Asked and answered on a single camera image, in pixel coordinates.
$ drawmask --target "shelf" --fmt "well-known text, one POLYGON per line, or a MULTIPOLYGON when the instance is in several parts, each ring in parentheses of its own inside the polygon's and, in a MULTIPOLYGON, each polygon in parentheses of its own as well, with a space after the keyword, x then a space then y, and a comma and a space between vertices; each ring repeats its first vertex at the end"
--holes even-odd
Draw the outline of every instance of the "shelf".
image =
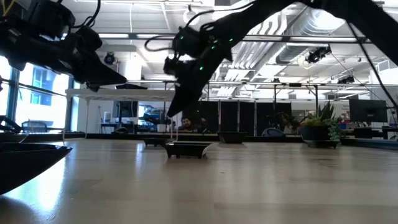
POLYGON ((67 98, 73 96, 85 100, 109 100, 109 101, 172 101, 173 90, 105 90, 93 92, 87 89, 67 89, 67 98))

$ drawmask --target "white desk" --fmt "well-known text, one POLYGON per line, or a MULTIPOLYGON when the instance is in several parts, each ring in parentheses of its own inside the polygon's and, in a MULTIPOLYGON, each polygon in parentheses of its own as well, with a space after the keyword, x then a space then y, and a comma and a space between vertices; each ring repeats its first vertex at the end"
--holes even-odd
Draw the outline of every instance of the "white desk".
MULTIPOLYGON (((98 92, 93 92, 89 89, 67 89, 67 101, 71 102, 72 97, 84 99, 87 103, 86 114, 86 135, 87 138, 87 124, 88 124, 88 108, 91 100, 106 100, 106 101, 172 101, 174 97, 174 90, 109 90, 100 89, 98 92)), ((63 129, 63 137, 65 140, 65 128, 63 129)))

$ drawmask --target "robotic arm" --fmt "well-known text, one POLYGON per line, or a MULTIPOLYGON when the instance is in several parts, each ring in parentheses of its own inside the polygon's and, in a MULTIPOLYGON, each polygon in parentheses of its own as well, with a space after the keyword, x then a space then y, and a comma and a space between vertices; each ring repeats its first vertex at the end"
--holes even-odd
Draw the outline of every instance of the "robotic arm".
MULTIPOLYGON (((167 116, 174 116, 199 99, 219 64, 232 60, 231 48, 256 25, 296 0, 257 0, 241 12, 232 13, 201 26, 180 28, 173 40, 175 57, 165 60, 164 71, 175 75, 175 96, 167 116), (188 54, 195 60, 181 62, 188 54)), ((354 24, 367 38, 398 64, 398 23, 371 0, 301 0, 309 7, 323 9, 354 24)))
POLYGON ((90 26, 78 26, 75 33, 70 32, 75 17, 61 1, 32 1, 27 14, 25 19, 0 18, 0 55, 8 59, 10 66, 23 70, 30 62, 67 74, 93 91, 101 85, 126 82, 126 78, 102 64, 95 53, 102 41, 90 26), (62 40, 66 30, 68 35, 62 40))

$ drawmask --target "computer monitor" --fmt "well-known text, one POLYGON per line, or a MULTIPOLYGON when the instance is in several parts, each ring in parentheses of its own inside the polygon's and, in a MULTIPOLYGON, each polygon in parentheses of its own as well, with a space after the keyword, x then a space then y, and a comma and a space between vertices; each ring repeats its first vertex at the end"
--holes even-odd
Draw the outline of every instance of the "computer monitor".
POLYGON ((351 121, 387 122, 387 105, 384 100, 349 100, 351 121))
POLYGON ((114 101, 112 117, 119 117, 119 109, 122 118, 136 118, 138 102, 137 101, 114 101))

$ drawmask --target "black tray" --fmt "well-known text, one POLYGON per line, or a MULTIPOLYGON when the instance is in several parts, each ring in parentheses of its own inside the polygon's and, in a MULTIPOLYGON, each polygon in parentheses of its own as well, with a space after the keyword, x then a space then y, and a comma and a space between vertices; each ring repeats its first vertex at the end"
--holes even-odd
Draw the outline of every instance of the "black tray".
POLYGON ((0 195, 43 173, 71 150, 48 144, 0 143, 0 195))
POLYGON ((246 134, 247 133, 244 132, 233 132, 233 131, 217 132, 220 142, 228 144, 242 144, 246 134))
POLYGON ((143 138, 142 140, 145 142, 145 146, 164 146, 166 143, 173 141, 172 139, 165 138, 143 138))
POLYGON ((201 159, 206 155, 205 149, 210 144, 204 142, 171 142, 166 144, 164 148, 169 158, 175 155, 176 158, 180 158, 180 156, 197 156, 198 159, 201 159))
POLYGON ((21 143, 27 134, 0 133, 0 143, 21 143))

